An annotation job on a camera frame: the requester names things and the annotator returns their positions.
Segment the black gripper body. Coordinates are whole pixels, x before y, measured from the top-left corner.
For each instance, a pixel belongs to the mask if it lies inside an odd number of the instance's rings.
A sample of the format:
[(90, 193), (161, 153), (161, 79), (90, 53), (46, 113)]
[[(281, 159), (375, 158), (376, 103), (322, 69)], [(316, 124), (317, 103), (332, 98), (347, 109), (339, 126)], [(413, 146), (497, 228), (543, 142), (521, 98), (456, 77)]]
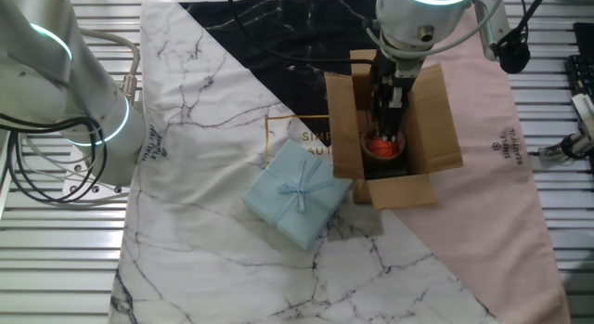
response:
[(400, 91), (401, 98), (407, 98), (419, 73), (420, 60), (418, 58), (393, 60), (377, 50), (369, 71), (372, 96), (376, 101), (391, 101), (394, 91)]

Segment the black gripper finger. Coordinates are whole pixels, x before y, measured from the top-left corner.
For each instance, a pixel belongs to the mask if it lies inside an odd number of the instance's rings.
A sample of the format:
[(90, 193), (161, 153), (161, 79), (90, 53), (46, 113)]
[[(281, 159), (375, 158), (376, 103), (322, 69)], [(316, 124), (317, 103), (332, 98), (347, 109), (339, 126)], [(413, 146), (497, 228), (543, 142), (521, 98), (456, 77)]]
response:
[(387, 138), (389, 141), (395, 141), (397, 139), (407, 107), (408, 98), (406, 91), (402, 87), (395, 87), (388, 103)]
[(381, 94), (373, 94), (372, 112), (377, 120), (377, 129), (379, 136), (388, 136), (390, 134), (389, 120), (389, 102)]

